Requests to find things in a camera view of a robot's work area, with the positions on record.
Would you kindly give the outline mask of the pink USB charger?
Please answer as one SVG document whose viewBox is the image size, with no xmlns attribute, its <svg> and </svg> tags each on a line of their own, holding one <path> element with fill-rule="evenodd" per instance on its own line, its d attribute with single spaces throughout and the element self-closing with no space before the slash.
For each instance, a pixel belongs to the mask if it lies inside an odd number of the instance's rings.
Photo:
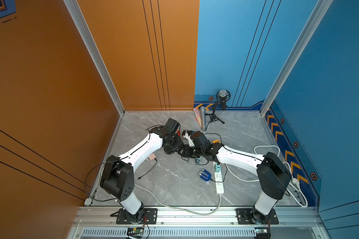
<svg viewBox="0 0 359 239">
<path fill-rule="evenodd" d="M 148 159 L 150 161 L 156 160 L 156 155 L 154 153 L 152 153 L 152 154 L 149 155 Z"/>
</svg>

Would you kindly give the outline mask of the blue electric shaver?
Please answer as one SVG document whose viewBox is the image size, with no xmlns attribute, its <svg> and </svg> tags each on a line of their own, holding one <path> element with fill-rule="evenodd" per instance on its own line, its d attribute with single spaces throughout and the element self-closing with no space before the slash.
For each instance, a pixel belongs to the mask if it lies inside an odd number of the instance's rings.
<svg viewBox="0 0 359 239">
<path fill-rule="evenodd" d="M 200 172 L 199 172 L 199 177 L 206 181 L 206 182 L 209 182 L 211 180 L 211 173 L 208 172 L 207 170 L 205 169 L 202 169 Z"/>
</svg>

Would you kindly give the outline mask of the white power strip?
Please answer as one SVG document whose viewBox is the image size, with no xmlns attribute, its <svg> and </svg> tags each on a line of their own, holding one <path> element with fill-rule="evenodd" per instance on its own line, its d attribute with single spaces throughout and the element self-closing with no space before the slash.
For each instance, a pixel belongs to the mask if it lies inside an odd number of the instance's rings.
<svg viewBox="0 0 359 239">
<path fill-rule="evenodd" d="M 214 172 L 213 171 L 213 173 L 214 173 L 214 181 L 215 181 L 215 186 L 216 186 L 216 192 L 217 192 L 217 194 L 222 195 L 224 193 L 224 187 L 223 187 L 223 183 L 222 183 L 222 181 L 223 181 L 222 169 L 221 169 L 220 172 Z"/>
</svg>

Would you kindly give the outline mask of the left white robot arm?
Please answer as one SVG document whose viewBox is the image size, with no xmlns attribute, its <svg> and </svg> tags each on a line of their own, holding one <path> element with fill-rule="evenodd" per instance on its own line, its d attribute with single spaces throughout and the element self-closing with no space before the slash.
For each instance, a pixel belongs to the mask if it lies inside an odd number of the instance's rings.
<svg viewBox="0 0 359 239">
<path fill-rule="evenodd" d="M 156 126 L 131 150 L 120 156 L 111 155 L 107 158 L 100 187 L 117 199 L 130 222 L 142 223 L 144 216 L 144 204 L 134 193 L 136 169 L 161 147 L 170 153 L 181 147 L 183 142 L 178 135 L 179 129 L 177 123 L 174 126 Z"/>
</svg>

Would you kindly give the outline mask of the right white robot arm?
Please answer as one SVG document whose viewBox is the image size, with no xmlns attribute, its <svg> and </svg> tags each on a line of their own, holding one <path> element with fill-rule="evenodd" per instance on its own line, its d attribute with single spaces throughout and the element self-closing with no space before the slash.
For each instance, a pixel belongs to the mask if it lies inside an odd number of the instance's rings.
<svg viewBox="0 0 359 239">
<path fill-rule="evenodd" d="M 282 160 L 272 152 L 265 155 L 238 151 L 222 143 L 207 143 L 206 146 L 191 147 L 185 144 L 179 149 L 184 158 L 204 157 L 208 161 L 232 165 L 255 174 L 261 192 L 250 211 L 252 224 L 268 224 L 275 204 L 283 198 L 292 175 Z"/>
</svg>

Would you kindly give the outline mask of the grey handheld microphone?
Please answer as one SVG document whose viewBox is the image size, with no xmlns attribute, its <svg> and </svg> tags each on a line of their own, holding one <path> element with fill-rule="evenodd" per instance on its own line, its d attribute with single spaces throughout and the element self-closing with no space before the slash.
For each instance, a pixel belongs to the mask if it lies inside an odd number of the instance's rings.
<svg viewBox="0 0 359 239">
<path fill-rule="evenodd" d="M 199 115 L 200 115 L 200 120 L 201 120 L 201 128 L 203 131 L 206 131 L 206 118 L 205 118 L 205 112 L 206 112 L 206 109 L 204 106 L 201 106 L 200 107 L 200 110 L 199 110 Z"/>
</svg>

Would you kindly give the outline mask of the black microphone on tripod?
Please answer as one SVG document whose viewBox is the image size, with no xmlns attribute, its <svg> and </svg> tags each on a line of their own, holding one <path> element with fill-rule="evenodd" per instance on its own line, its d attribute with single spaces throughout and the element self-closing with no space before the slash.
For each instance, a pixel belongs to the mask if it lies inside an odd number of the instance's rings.
<svg viewBox="0 0 359 239">
<path fill-rule="evenodd" d="M 219 117 L 216 116 L 215 112 L 218 106 L 220 106 L 220 109 L 222 111 L 225 111 L 227 108 L 226 102 L 228 102 L 230 98 L 231 98 L 231 93 L 228 90 L 222 89 L 216 94 L 216 102 L 213 104 L 212 113 L 205 114 L 206 116 L 209 116 L 209 121 L 206 125 L 206 129 L 208 128 L 209 124 L 212 122 L 220 121 L 222 124 L 225 124 L 223 120 L 221 120 Z"/>
</svg>

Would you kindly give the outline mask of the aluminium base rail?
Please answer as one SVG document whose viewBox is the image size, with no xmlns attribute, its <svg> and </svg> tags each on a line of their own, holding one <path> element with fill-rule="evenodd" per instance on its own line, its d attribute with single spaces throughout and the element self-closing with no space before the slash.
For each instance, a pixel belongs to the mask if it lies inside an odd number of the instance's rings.
<svg viewBox="0 0 359 239">
<path fill-rule="evenodd" d="M 119 207 L 81 207 L 68 234 L 69 239 L 155 239 L 155 238 L 244 238 L 257 237 L 267 228 L 285 227 L 281 212 L 270 214 L 264 225 L 244 221 L 247 207 L 220 207 L 207 215 L 211 207 L 195 207 L 195 214 L 187 211 L 153 206 L 145 209 L 145 218 L 131 223 L 120 213 Z"/>
</svg>

